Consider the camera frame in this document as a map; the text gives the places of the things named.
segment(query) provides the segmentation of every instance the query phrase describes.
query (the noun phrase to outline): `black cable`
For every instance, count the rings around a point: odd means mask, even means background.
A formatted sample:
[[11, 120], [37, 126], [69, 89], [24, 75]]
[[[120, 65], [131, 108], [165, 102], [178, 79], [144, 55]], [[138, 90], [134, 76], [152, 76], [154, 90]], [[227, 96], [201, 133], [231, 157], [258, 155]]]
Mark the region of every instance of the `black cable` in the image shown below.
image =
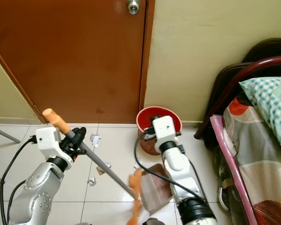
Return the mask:
[[1, 219], [2, 219], [2, 223], [3, 225], [7, 225], [7, 222], [6, 222], [6, 218], [5, 218], [5, 211], [4, 211], [4, 203], [3, 203], [3, 184], [4, 184], [4, 180], [5, 180], [5, 177], [8, 173], [8, 171], [10, 170], [10, 167], [12, 166], [12, 164], [14, 163], [15, 159], [18, 157], [18, 155], [20, 154], [20, 152], [23, 150], [23, 148], [30, 142], [34, 142], [36, 139], [35, 139], [35, 136], [30, 138], [27, 142], [25, 142], [20, 148], [19, 150], [15, 153], [13, 159], [10, 161], [8, 167], [6, 168], [2, 178], [1, 178], [1, 183], [0, 183], [0, 211], [1, 211]]
[[134, 144], [134, 158], [135, 158], [136, 163], [140, 166], [140, 168], [142, 168], [142, 169], [145, 170], [146, 172], [148, 172], [148, 173], [150, 173], [150, 174], [153, 174], [153, 175], [155, 175], [156, 177], [159, 177], [159, 178], [161, 178], [161, 179], [163, 179], [163, 180], [165, 180], [165, 181], [167, 181], [167, 182], [169, 182], [169, 183], [171, 183], [171, 184], [173, 184], [173, 185], [177, 185], [178, 187], [182, 188], [183, 190], [187, 191], [188, 193], [191, 193], [191, 194], [197, 199], [197, 201], [202, 202], [202, 203], [206, 203], [205, 200], [204, 200], [204, 198], [200, 197], [199, 195], [197, 195], [196, 193], [194, 193], [192, 190], [190, 190], [190, 189], [184, 187], [183, 185], [181, 185], [181, 184], [179, 184], [179, 183], [177, 183], [177, 182], [175, 182], [175, 181], [173, 181], [173, 180], [171, 180], [171, 179], [168, 179], [168, 178], [166, 178], [166, 177], [164, 177], [164, 176], [162, 176], [162, 175], [160, 175], [160, 174], [158, 174], [158, 173], [155, 173], [155, 172], [152, 171], [152, 170], [149, 170], [148, 168], [144, 167], [144, 166], [138, 161], [137, 156], [136, 156], [137, 145], [138, 145], [138, 143], [139, 143], [141, 137], [144, 136], [145, 134], [146, 134], [146, 132], [144, 132], [144, 133], [142, 133], [140, 136], [138, 136], [138, 138], [136, 139], [135, 144]]
[[20, 182], [14, 189], [13, 192], [10, 195], [9, 201], [8, 201], [8, 208], [7, 208], [7, 222], [9, 222], [9, 211], [10, 211], [10, 207], [11, 204], [13, 203], [13, 199], [14, 199], [14, 195], [16, 193], [16, 191], [18, 190], [18, 188], [25, 183], [26, 180], [23, 180], [22, 182]]

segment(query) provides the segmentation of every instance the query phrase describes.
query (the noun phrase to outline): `pink bed frame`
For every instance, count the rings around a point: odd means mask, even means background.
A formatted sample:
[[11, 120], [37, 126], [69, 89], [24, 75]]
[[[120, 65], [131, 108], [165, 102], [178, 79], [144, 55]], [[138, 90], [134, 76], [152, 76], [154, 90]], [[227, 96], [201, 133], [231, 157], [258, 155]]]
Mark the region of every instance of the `pink bed frame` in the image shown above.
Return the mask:
[[220, 145], [220, 148], [222, 150], [222, 153], [227, 161], [228, 167], [231, 170], [232, 177], [234, 180], [234, 185], [240, 195], [240, 198], [244, 205], [244, 210], [247, 214], [248, 220], [250, 225], [258, 225], [257, 220], [255, 218], [253, 208], [249, 199], [249, 196], [247, 194], [244, 181], [242, 179], [242, 176], [239, 172], [238, 166], [236, 164], [236, 161], [231, 154], [231, 150], [229, 148], [229, 145], [226, 143], [225, 136], [224, 136], [224, 124], [223, 124], [223, 117], [222, 116], [212, 116], [210, 117], [211, 125], [214, 129], [216, 139]]

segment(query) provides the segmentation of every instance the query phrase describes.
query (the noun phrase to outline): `red bucket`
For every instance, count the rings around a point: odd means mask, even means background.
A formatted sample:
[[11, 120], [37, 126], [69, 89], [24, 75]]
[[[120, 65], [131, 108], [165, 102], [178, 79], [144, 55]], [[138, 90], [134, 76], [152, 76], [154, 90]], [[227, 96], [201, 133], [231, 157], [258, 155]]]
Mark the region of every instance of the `red bucket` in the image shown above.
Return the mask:
[[[179, 117], [177, 116], [177, 114], [175, 114], [173, 111], [166, 109], [166, 108], [162, 108], [162, 107], [158, 107], [158, 106], [151, 106], [151, 107], [144, 108], [137, 114], [136, 124], [139, 129], [139, 132], [138, 132], [139, 135], [144, 132], [144, 129], [151, 126], [150, 118], [152, 116], [157, 116], [157, 115], [160, 117], [171, 116], [174, 121], [174, 126], [175, 126], [176, 132], [181, 131], [182, 123], [181, 123], [181, 120], [179, 119]], [[160, 153], [156, 152], [156, 150], [154, 148], [155, 143], [156, 143], [156, 139], [146, 141], [146, 142], [143, 138], [140, 140], [140, 145], [141, 145], [142, 149], [146, 153], [153, 155], [153, 156], [160, 155]]]

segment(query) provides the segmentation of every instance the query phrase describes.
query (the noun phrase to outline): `trash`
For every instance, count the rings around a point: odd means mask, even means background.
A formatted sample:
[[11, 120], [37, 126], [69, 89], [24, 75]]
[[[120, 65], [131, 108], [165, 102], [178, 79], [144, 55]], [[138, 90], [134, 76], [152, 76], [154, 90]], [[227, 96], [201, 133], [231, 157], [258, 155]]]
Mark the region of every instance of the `trash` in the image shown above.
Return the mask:
[[90, 141], [93, 143], [93, 146], [95, 148], [99, 147], [99, 140], [102, 139], [100, 135], [91, 135], [90, 136]]
[[[105, 165], [107, 165], [108, 168], [111, 168], [111, 164], [110, 163], [106, 163], [105, 162]], [[105, 171], [101, 167], [99, 167], [99, 166], [97, 166], [97, 171], [98, 171], [99, 175], [102, 175], [102, 174], [105, 173]]]
[[[139, 157], [137, 157], [137, 160], [139, 161], [139, 163], [142, 165], [143, 164], [143, 162], [141, 161], [141, 158], [139, 158]], [[136, 170], [138, 169], [138, 168], [140, 168], [140, 166], [136, 163], [136, 164], [134, 164], [134, 166], [133, 166]]]
[[94, 185], [96, 185], [97, 183], [97, 179], [95, 177], [91, 177], [89, 180], [88, 180], [88, 184], [92, 187]]

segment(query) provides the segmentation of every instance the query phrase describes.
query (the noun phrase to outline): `door frame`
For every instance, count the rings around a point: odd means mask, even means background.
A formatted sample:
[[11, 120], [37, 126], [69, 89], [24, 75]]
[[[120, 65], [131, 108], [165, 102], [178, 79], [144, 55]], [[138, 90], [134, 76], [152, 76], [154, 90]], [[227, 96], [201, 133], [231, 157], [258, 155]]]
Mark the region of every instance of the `door frame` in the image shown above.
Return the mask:
[[[141, 60], [141, 72], [140, 72], [140, 90], [139, 90], [139, 111], [144, 107], [146, 87], [147, 87], [147, 75], [148, 75], [148, 66], [149, 66], [149, 58], [150, 58], [150, 48], [151, 48], [151, 38], [152, 38], [152, 29], [153, 29], [153, 21], [154, 21], [154, 13], [155, 13], [155, 0], [146, 0], [146, 12], [145, 12], [145, 25], [144, 25], [144, 36], [143, 36], [143, 47], [142, 47], [142, 60]], [[42, 123], [47, 123], [46, 119], [43, 117], [40, 110], [34, 104], [32, 99], [29, 97], [28, 93], [21, 86], [20, 82], [8, 66], [8, 64], [4, 61], [3, 57], [0, 54], [0, 64], [3, 69], [6, 71], [9, 78], [12, 80], [14, 85], [23, 95], [27, 103], [32, 108], [35, 115]]]

